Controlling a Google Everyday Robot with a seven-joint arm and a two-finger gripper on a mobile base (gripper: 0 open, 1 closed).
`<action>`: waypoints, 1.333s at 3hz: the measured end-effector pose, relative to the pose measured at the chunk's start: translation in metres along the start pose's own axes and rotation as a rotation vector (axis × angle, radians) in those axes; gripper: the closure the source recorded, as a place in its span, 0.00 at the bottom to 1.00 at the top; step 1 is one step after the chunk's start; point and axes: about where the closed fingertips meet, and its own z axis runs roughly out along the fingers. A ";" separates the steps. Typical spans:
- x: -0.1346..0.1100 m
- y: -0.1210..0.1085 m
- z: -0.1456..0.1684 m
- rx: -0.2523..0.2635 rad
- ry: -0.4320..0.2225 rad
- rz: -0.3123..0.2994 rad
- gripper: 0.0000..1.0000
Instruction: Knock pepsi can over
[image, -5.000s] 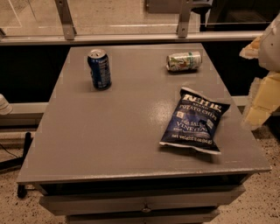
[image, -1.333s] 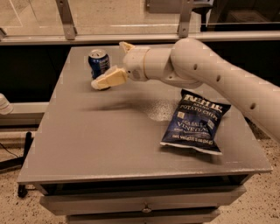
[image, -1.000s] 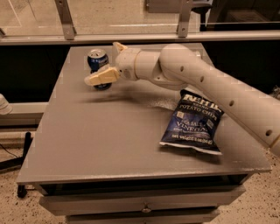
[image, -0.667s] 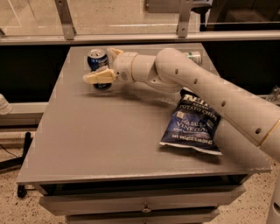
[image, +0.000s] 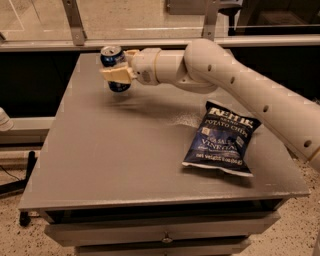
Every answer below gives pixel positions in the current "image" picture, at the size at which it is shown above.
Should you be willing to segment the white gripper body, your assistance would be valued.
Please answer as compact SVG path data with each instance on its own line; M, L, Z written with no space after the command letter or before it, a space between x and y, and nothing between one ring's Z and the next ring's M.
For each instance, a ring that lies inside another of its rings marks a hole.
M145 48L138 51L131 61L131 67L136 79L143 85L158 85L156 76L156 60L160 48Z

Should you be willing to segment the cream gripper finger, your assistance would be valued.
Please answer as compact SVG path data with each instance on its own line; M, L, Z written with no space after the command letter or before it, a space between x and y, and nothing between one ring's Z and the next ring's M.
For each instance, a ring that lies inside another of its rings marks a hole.
M131 49L125 51L125 57L128 62L131 62L134 56L139 53L138 49Z
M133 69L128 65L118 67L104 67L100 69L103 78L108 82L117 82L123 84L130 84L137 75Z

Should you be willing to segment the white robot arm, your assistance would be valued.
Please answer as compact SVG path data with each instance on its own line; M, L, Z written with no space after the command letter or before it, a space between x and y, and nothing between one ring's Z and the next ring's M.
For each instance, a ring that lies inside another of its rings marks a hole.
M215 42L195 39L183 50L105 46L100 60L103 78L122 87L138 81L209 93L219 86L296 156L320 170L320 106L246 67Z

